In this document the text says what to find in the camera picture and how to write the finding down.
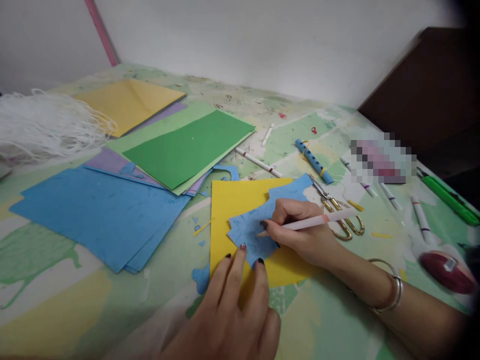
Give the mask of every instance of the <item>yellow card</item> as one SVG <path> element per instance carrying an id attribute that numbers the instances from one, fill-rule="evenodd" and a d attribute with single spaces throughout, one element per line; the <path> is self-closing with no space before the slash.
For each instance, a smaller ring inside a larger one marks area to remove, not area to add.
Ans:
<path id="1" fill-rule="evenodd" d="M 119 138 L 185 95 L 149 82 L 128 79 L 80 93 L 74 98 L 113 119 L 118 129 L 112 136 Z"/>
<path id="2" fill-rule="evenodd" d="M 211 188 L 211 239 L 210 277 L 219 262 L 237 246 L 227 233 L 232 229 L 229 219 L 262 206 L 269 199 L 269 190 L 290 184 L 291 178 L 274 178 L 256 181 L 212 181 Z M 305 262 L 292 249 L 282 246 L 265 260 L 270 288 L 298 283 L 310 278 L 316 267 Z M 243 281 L 240 291 L 240 306 L 250 296 L 254 284 L 254 271 L 247 261 L 243 264 Z"/>

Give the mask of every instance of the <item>painted table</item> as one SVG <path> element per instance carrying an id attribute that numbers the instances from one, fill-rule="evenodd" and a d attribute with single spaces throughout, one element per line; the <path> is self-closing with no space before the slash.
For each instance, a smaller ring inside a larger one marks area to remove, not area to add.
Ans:
<path id="1" fill-rule="evenodd" d="M 279 95 L 244 86 L 226 85 L 206 78 L 172 75 L 154 68 L 121 64 L 105 72 L 58 87 L 53 92 L 75 95 L 114 81 L 135 78 L 188 94 L 185 104 L 207 102 L 254 124 L 257 133 L 242 147 L 288 177 L 311 172 L 294 146 L 309 140 L 331 176 L 341 181 L 327 186 L 330 194 L 365 208 L 361 213 L 365 234 L 342 242 L 364 258 L 381 258 L 400 272 L 404 280 L 447 304 L 469 311 L 470 297 L 452 294 L 434 282 L 412 254 L 412 240 L 420 237 L 410 194 L 419 195 L 439 247 L 461 258 L 459 244 L 477 244 L 479 229 L 467 226 L 419 179 L 391 186 L 402 211 L 395 211 L 379 188 L 370 197 L 339 157 L 349 152 L 352 135 L 377 133 L 354 109 Z M 266 147 L 263 136 L 275 128 Z M 0 354 L 41 355 L 52 358 L 127 359 L 158 350 L 200 303 L 195 269 L 209 263 L 210 227 L 198 236 L 198 225 L 210 220 L 212 180 L 229 178 L 215 170 L 176 220 L 145 269 L 137 275 L 114 274 L 83 246 L 9 212 L 21 199 L 20 192 L 97 154 L 93 150 L 67 160 L 27 166 L 0 181 Z M 240 178 L 266 179 L 269 173 L 231 152 L 223 165 L 238 167 Z M 319 201 L 313 188 L 305 192 Z M 379 238 L 372 232 L 388 234 Z M 281 316 L 282 329 L 277 359 L 393 359 L 407 357 L 403 347 L 383 325 L 327 272 L 318 270 L 310 279 L 272 288 L 270 306 Z"/>

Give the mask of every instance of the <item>green pen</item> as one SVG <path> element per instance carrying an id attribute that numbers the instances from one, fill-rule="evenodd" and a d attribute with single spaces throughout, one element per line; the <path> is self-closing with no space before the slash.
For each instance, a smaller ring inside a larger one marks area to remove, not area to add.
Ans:
<path id="1" fill-rule="evenodd" d="M 450 207 L 450 209 L 456 212 L 457 215 L 461 217 L 464 222 L 472 226 L 480 225 L 480 220 L 478 216 L 465 205 L 465 203 L 456 193 L 446 189 L 440 183 L 440 181 L 438 181 L 433 176 L 430 176 L 427 173 L 423 172 L 418 167 L 417 174 L 421 178 L 423 183 L 427 185 L 440 199 L 442 199 L 443 202 Z"/>

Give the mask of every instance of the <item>light green paper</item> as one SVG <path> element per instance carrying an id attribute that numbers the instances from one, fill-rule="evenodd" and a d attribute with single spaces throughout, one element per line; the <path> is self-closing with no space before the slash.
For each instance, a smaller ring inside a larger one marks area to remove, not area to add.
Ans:
<path id="1" fill-rule="evenodd" d="M 184 127 L 185 125 L 188 125 L 200 118 L 203 118 L 204 116 L 214 112 L 217 110 L 217 108 L 203 103 L 203 102 L 192 102 L 186 109 L 183 109 L 182 111 L 176 112 L 166 118 L 164 118 L 161 121 L 155 122 L 149 126 L 143 127 L 140 130 L 137 130 L 131 134 L 128 134 L 126 136 L 123 136 L 119 139 L 110 141 L 106 144 L 106 147 L 109 149 L 112 149 L 116 153 L 122 155 L 124 158 L 126 158 L 123 153 L 130 150 L 131 148 L 134 148 L 148 140 L 151 140 L 153 138 L 156 138 L 160 135 L 170 133 L 172 131 L 175 131 L 177 129 L 180 129 L 181 127 Z M 238 119 L 236 116 L 228 114 L 229 116 L 232 116 L 233 118 Z M 239 143 L 244 141 L 246 138 L 248 138 L 255 130 L 252 132 L 248 133 L 245 135 L 237 144 L 229 148 L 227 151 L 225 151 L 221 156 L 216 158 L 214 161 L 212 161 L 210 164 L 208 164 L 206 167 L 202 169 L 197 175 L 191 177 L 181 185 L 177 186 L 172 190 L 172 192 L 176 195 L 180 195 L 183 193 L 185 190 L 189 189 L 198 179 L 202 177 L 204 173 L 207 172 L 210 168 L 212 168 L 216 163 L 218 163 L 220 160 L 222 160 L 230 151 L 232 151 L 235 146 L 237 146 Z"/>
<path id="2" fill-rule="evenodd" d="M 215 110 L 123 153 L 152 178 L 174 189 L 200 173 L 255 127 Z"/>

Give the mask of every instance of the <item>silver bangle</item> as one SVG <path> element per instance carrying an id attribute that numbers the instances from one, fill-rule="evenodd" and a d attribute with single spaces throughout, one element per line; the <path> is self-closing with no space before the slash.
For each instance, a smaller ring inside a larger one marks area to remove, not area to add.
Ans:
<path id="1" fill-rule="evenodd" d="M 395 269 L 392 265 L 390 265 L 388 262 L 382 260 L 382 259 L 378 259 L 378 258 L 373 258 L 373 259 L 369 259 L 368 260 L 370 263 L 383 263 L 385 265 L 387 265 L 391 272 L 392 272 L 392 277 L 396 280 L 396 289 L 395 289 L 395 301 L 392 302 L 390 305 L 388 305 L 387 307 L 384 307 L 384 308 L 376 308 L 376 307 L 373 307 L 373 306 L 369 306 L 369 308 L 376 312 L 377 314 L 382 314 L 384 312 L 387 312 L 389 310 L 393 310 L 395 309 L 399 304 L 400 304 L 400 300 L 402 299 L 402 294 L 403 294 L 403 282 L 402 282 L 402 278 L 400 278 L 400 276 L 397 275 L 397 273 L 395 272 Z"/>

